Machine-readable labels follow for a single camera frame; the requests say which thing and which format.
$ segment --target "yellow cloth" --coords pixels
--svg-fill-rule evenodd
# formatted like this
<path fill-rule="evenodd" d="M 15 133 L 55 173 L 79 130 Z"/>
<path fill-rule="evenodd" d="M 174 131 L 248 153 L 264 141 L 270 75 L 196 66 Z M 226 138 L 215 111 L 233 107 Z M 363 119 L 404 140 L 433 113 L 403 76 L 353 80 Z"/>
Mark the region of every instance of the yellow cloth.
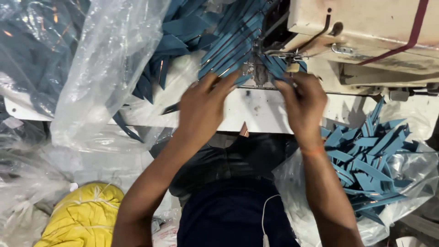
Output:
<path fill-rule="evenodd" d="M 123 192 L 93 183 L 68 194 L 34 247 L 110 247 Z"/>

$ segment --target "orange wrist thread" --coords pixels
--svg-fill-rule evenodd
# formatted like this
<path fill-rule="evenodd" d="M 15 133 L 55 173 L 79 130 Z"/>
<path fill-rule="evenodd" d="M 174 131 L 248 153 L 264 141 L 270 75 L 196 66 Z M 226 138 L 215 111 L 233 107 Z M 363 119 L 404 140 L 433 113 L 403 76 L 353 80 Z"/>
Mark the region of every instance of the orange wrist thread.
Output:
<path fill-rule="evenodd" d="M 324 153 L 325 152 L 325 147 L 319 146 L 319 147 L 317 147 L 315 149 L 312 149 L 312 150 L 306 150 L 306 149 L 300 148 L 300 151 L 302 152 L 303 155 L 314 156 L 314 155 L 317 155 L 317 154 Z"/>

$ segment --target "red strap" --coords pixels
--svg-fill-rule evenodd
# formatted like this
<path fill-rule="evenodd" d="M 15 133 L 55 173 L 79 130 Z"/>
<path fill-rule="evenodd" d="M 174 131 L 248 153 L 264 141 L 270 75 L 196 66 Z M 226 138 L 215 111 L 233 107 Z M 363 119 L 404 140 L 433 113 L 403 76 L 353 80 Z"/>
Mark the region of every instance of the red strap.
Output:
<path fill-rule="evenodd" d="M 400 52 L 406 51 L 408 49 L 411 49 L 413 46 L 415 46 L 417 43 L 417 39 L 419 38 L 419 33 L 421 32 L 422 22 L 424 21 L 424 16 L 427 11 L 427 5 L 428 5 L 428 0 L 419 0 L 419 5 L 417 7 L 416 15 L 414 17 L 412 32 L 410 34 L 409 42 L 406 45 L 388 51 L 380 56 L 358 63 L 358 65 L 365 65 L 371 62 L 376 62 L 388 56 L 392 56 Z"/>

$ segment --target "right hand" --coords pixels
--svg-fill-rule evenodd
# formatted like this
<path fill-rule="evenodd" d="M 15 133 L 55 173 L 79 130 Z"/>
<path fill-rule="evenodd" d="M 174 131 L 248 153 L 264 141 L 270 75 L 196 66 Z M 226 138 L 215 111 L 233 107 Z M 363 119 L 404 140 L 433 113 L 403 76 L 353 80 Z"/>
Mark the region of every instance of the right hand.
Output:
<path fill-rule="evenodd" d="M 314 150 L 322 146 L 320 136 L 320 120 L 327 103 L 326 93 L 314 75 L 303 72 L 284 74 L 289 83 L 297 84 L 293 88 L 288 83 L 276 80 L 276 87 L 285 99 L 290 128 L 295 138 L 304 150 Z"/>

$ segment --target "left hand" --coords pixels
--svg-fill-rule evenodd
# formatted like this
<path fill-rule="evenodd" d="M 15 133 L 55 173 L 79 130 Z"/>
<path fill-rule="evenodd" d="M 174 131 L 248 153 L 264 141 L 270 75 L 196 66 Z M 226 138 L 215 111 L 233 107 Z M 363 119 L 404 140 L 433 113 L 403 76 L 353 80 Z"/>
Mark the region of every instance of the left hand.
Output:
<path fill-rule="evenodd" d="M 174 136 L 197 150 L 206 144 L 223 121 L 224 100 L 241 73 L 237 70 L 224 79 L 209 73 L 200 83 L 192 84 L 181 97 L 180 124 Z"/>

